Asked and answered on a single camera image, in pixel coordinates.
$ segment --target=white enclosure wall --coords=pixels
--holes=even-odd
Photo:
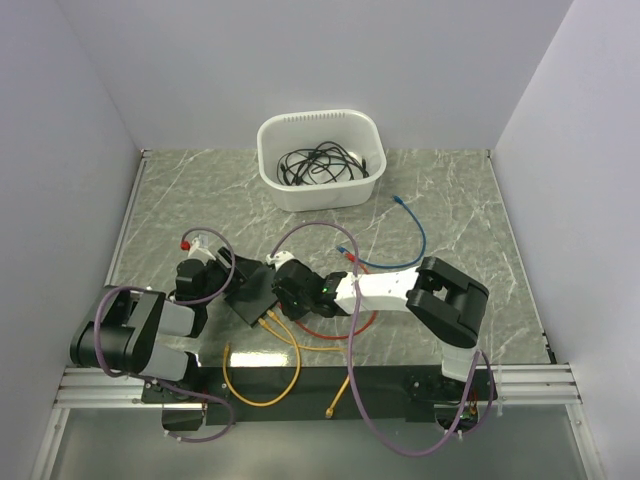
[[[640,3],[575,0],[496,149],[529,278],[612,479],[638,478]]]
[[[134,140],[253,147],[355,108],[385,147],[494,147],[570,0],[59,0]]]
[[[27,478],[139,152],[53,0],[0,2],[0,477]]]

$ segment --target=blue cable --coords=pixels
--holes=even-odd
[[[416,263],[418,263],[420,260],[422,260],[422,257],[424,257],[424,254],[427,251],[427,234],[424,231],[424,228],[422,227],[422,224],[420,223],[420,220],[418,220],[418,217],[416,217],[415,213],[413,213],[411,211],[411,209],[407,206],[407,204],[404,203],[404,200],[402,200],[399,196],[394,195],[393,196],[393,200],[396,203],[399,203],[400,205],[402,205],[402,207],[409,213],[409,215],[411,215],[411,218],[413,218],[413,220],[416,222],[416,225],[418,225],[418,228],[420,229],[420,235],[422,235],[422,249],[420,250],[420,253],[415,258],[415,260],[412,260],[411,262],[407,262],[407,263],[402,263],[402,264],[399,264],[399,265],[380,265],[380,264],[377,264],[377,263],[367,262],[366,260],[363,260],[361,258],[358,259],[358,261],[360,263],[363,263],[368,267],[384,268],[384,269],[389,269],[389,270],[396,269],[396,268],[410,267],[410,266],[415,265]],[[349,250],[347,250],[346,248],[341,247],[341,246],[337,246],[336,250],[338,250],[343,255],[347,255],[347,254],[353,255]]]

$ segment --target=marble tabletop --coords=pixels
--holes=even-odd
[[[492,363],[549,363],[542,326],[486,151],[389,150],[387,170],[366,203],[303,213],[284,212],[274,205],[260,179],[255,150],[158,150],[147,156],[115,267],[115,284],[173,289],[175,267],[185,258],[180,235],[195,225],[221,231],[239,255],[264,259],[281,235],[300,222],[331,221],[355,234],[365,259],[406,262],[420,250],[420,233],[392,200],[395,194],[422,221],[427,255],[453,264],[489,289],[479,345]],[[309,227],[285,245],[325,275],[351,268],[335,249],[338,244],[346,246],[345,240],[329,228]],[[248,327],[222,300],[213,301],[208,311],[209,321],[199,338],[159,335],[159,341],[197,353],[203,365],[220,365],[228,341],[233,366],[295,361],[291,347],[260,326]],[[366,321],[367,316],[362,317],[361,322]],[[348,318],[308,316],[304,320],[329,335],[349,330]],[[331,344],[290,325],[303,344]],[[355,362],[437,364],[440,353],[435,336],[411,314],[381,312],[356,337]],[[303,365],[344,364],[340,352],[303,352]]]

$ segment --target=purple cable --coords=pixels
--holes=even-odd
[[[405,457],[425,457],[427,455],[431,455],[432,453],[436,452],[440,447],[442,447],[442,445],[444,445],[451,438],[451,436],[455,433],[455,431],[456,431],[456,429],[458,427],[458,423],[460,422],[460,415],[462,415],[462,412],[464,411],[465,404],[466,404],[466,399],[468,398],[469,391],[471,390],[471,384],[473,382],[473,375],[474,375],[474,373],[476,371],[476,367],[478,365],[478,359],[479,359],[480,355],[482,355],[482,357],[484,358],[485,363],[487,364],[487,370],[489,372],[489,383],[490,383],[490,386],[491,386],[491,395],[489,395],[489,402],[487,403],[487,409],[485,410],[484,414],[482,415],[482,418],[467,433],[470,433],[470,432],[476,430],[480,425],[482,425],[485,422],[485,420],[486,420],[486,418],[487,418],[487,416],[489,414],[489,411],[491,409],[491,405],[493,403],[493,392],[495,391],[495,380],[493,378],[493,371],[491,370],[491,364],[489,362],[489,358],[487,357],[487,355],[484,352],[478,350],[476,352],[476,354],[474,355],[474,357],[473,357],[473,362],[471,364],[471,369],[469,370],[469,376],[467,377],[467,382],[466,382],[466,384],[464,386],[464,391],[462,393],[462,400],[461,400],[460,406],[458,407],[458,410],[456,412],[455,419],[454,419],[451,427],[449,427],[449,430],[447,430],[445,435],[440,439],[440,441],[438,443],[436,443],[435,445],[433,445],[432,447],[430,447],[430,448],[428,448],[426,450],[417,450],[417,451],[416,450],[407,450],[407,449],[404,449],[404,448],[399,447],[396,444],[394,444],[391,440],[389,440],[382,432],[380,432],[376,428],[375,424],[373,423],[373,421],[369,417],[369,414],[367,413],[366,409],[364,408],[364,404],[362,403],[362,398],[360,397],[360,392],[358,391],[358,385],[356,384],[356,377],[355,377],[354,372],[353,372],[353,339],[354,339],[354,336],[355,336],[356,325],[358,323],[358,314],[359,314],[359,311],[360,311],[360,304],[362,302],[362,292],[360,291],[360,285],[359,285],[358,276],[357,276],[358,275],[358,267],[359,267],[358,259],[360,258],[360,249],[358,248],[358,243],[356,242],[356,239],[344,227],[341,227],[340,225],[336,225],[335,223],[321,222],[321,221],[306,222],[306,223],[302,223],[302,224],[300,224],[300,225],[298,225],[296,227],[293,227],[291,230],[289,230],[289,232],[287,232],[280,239],[280,241],[276,244],[276,246],[273,248],[273,250],[271,252],[271,256],[273,257],[278,252],[278,249],[280,248],[280,246],[294,232],[296,232],[297,230],[300,230],[303,227],[307,227],[307,226],[310,226],[310,225],[324,225],[324,226],[327,226],[327,227],[332,227],[332,228],[335,228],[337,230],[340,230],[342,233],[344,233],[347,236],[347,238],[351,242],[351,245],[353,246],[353,251],[354,251],[354,255],[355,255],[355,261],[353,263],[353,274],[355,275],[354,287],[355,287],[355,290],[356,290],[356,303],[355,303],[353,314],[351,315],[351,330],[349,331],[349,341],[348,341],[348,347],[347,347],[347,372],[349,374],[349,382],[351,383],[351,391],[353,392],[353,398],[355,399],[356,405],[358,407],[358,411],[360,412],[360,415],[362,416],[362,419],[366,423],[367,427],[369,427],[369,430],[371,430],[371,432],[378,438],[378,440],[380,440],[380,442],[382,442],[382,444],[384,446],[386,446],[390,450],[398,453],[399,455],[403,455]]]
[[[198,303],[202,303],[202,302],[208,302],[209,300],[212,300],[214,298],[216,298],[218,295],[220,295],[224,289],[227,287],[227,285],[229,285],[229,283],[231,282],[231,278],[233,277],[233,273],[235,271],[236,268],[236,257],[235,254],[233,253],[233,248],[231,247],[231,244],[229,243],[229,241],[219,232],[207,228],[207,227],[194,227],[194,228],[190,228],[189,230],[187,230],[183,235],[182,235],[182,240],[184,240],[186,238],[186,236],[196,230],[203,230],[205,232],[209,232],[209,233],[213,233],[215,236],[217,236],[218,238],[220,238],[226,245],[227,248],[229,249],[229,252],[231,253],[231,270],[229,271],[229,276],[227,277],[227,281],[224,283],[224,285],[222,286],[222,288],[220,288],[217,292],[214,292],[213,294],[209,295],[208,297],[205,298],[201,298],[198,300],[190,300],[188,302],[175,302],[177,305],[183,305],[183,306],[187,306],[187,305],[196,305]],[[120,292],[124,292],[124,291],[129,291],[129,292],[139,292],[139,293],[145,293],[147,292],[146,289],[144,288],[140,288],[140,287],[133,287],[133,286],[120,286],[120,287],[115,287],[114,289],[110,290],[100,301],[100,303],[98,304],[98,308],[96,310],[96,316],[93,322],[93,346],[94,346],[94,350],[96,352],[96,359],[98,360],[98,365],[100,365],[100,368],[102,369],[102,371],[108,375],[109,377],[112,378],[116,378],[116,377],[121,377],[123,375],[126,375],[126,373],[124,372],[114,372],[113,370],[111,370],[111,368],[109,367],[109,365],[107,364],[106,359],[104,358],[104,351],[102,350],[102,342],[101,342],[101,338],[100,338],[100,325],[102,324],[102,320],[104,319],[104,310],[107,306],[107,304],[109,303],[109,300],[111,300],[111,298],[115,297],[116,295],[118,295]],[[196,398],[201,398],[203,400],[208,400],[210,402],[213,403],[218,403],[222,406],[224,406],[227,410],[229,410],[229,423],[227,423],[227,425],[218,433],[216,433],[215,435],[211,435],[209,437],[204,437],[204,438],[189,438],[189,437],[181,437],[173,432],[170,432],[169,435],[173,438],[176,439],[180,439],[183,442],[187,442],[187,443],[204,443],[204,442],[208,442],[210,440],[215,440],[217,438],[220,438],[221,436],[223,436],[225,433],[227,433],[231,427],[233,426],[233,424],[235,423],[235,411],[233,410],[233,407],[231,406],[231,404],[229,402],[227,402],[226,400],[220,398],[220,397],[216,397],[214,395],[209,395],[206,393],[199,393],[199,392],[193,392],[191,390],[184,390],[180,387],[177,387],[175,385],[172,385],[171,383],[165,381],[165,380],[161,380],[161,379],[153,379],[151,377],[144,377],[144,376],[140,376],[140,375],[131,375],[134,378],[138,378],[147,382],[154,382],[157,381],[158,384],[160,384],[163,388],[166,388],[168,390],[171,390],[173,392],[176,393],[180,393],[182,395],[188,395],[190,397],[196,397]]]
[[[229,240],[227,240],[224,237],[224,235],[222,235],[220,232],[208,227],[191,227],[189,230],[187,230],[182,234],[182,238],[180,239],[180,241],[184,242],[185,239],[187,238],[187,235],[189,235],[191,232],[199,232],[199,231],[212,233],[213,235],[218,237],[220,240],[222,240],[222,243],[224,243],[227,246],[227,248],[229,249],[229,253],[231,254],[231,268],[229,269],[229,275],[227,276],[227,280],[217,291],[213,292],[211,295],[204,298],[198,298],[196,300],[185,300],[181,302],[174,300],[173,303],[175,303],[176,305],[181,305],[183,307],[190,307],[192,305],[198,305],[200,303],[207,303],[213,300],[214,298],[216,298],[217,296],[219,296],[222,292],[224,292],[225,288],[227,288],[231,283],[231,280],[233,279],[233,274],[236,270],[236,255],[233,252],[233,247],[231,246],[231,243],[229,243]]]

